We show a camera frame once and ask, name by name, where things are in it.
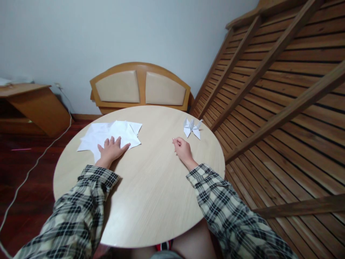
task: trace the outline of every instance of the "desk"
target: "desk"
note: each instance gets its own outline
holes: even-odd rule
[[[0,87],[0,132],[55,137],[65,130],[70,115],[49,87],[38,84]]]
[[[128,150],[116,166],[115,173],[122,179],[108,197],[102,244],[127,248],[155,245],[177,237],[202,219],[194,189],[185,177],[188,170],[174,152],[172,138],[187,140],[196,162],[209,164],[222,177],[224,155],[204,124],[200,127],[201,140],[193,133],[186,138],[186,116],[194,118],[176,109],[151,105],[122,109],[94,121],[143,124],[138,134],[142,144]],[[55,199],[75,185],[87,164],[94,164],[91,151],[76,152],[88,128],[82,129],[60,156],[54,174]]]

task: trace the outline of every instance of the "round table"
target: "round table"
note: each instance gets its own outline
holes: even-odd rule
[[[116,165],[121,179],[105,206],[105,228],[101,243],[115,247],[144,247],[175,238],[197,224],[202,212],[196,194],[186,179],[187,168],[174,152],[172,138],[190,143],[197,163],[209,164],[224,177],[225,162],[214,134],[202,124],[201,140],[183,132],[185,118],[198,119],[163,106],[136,106],[109,113],[93,123],[115,120],[142,123],[141,145],[128,150]],[[54,173],[54,197],[68,192],[87,164],[94,164],[91,151],[77,152],[83,128],[62,152]]]

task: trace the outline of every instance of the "hand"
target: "hand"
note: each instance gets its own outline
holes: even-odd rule
[[[181,159],[182,163],[188,168],[189,171],[198,166],[198,163],[194,161],[190,145],[183,138],[173,138],[172,143],[175,146],[175,152]]]
[[[101,158],[95,165],[109,169],[111,163],[125,153],[130,146],[130,143],[128,143],[123,148],[120,148],[120,144],[121,137],[118,137],[116,141],[114,137],[111,137],[110,140],[107,138],[104,141],[104,148],[98,144],[98,150],[101,152]]]

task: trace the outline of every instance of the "plaid sleeve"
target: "plaid sleeve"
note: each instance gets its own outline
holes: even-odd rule
[[[211,167],[201,164],[186,177],[225,258],[297,258],[288,244]]]
[[[119,177],[87,165],[77,184],[59,198],[53,214],[14,258],[92,258],[101,238],[104,202]]]

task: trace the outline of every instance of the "wooden floor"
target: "wooden floor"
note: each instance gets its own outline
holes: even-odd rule
[[[1,242],[12,256],[39,234],[44,222],[51,215],[54,204],[53,175],[57,161],[67,143],[90,122],[92,121],[75,122],[68,132],[48,149],[20,189],[0,234]],[[34,166],[36,159],[53,140],[42,136],[0,135],[1,222],[15,190],[25,179],[28,170]],[[28,148],[30,150],[11,151]]]

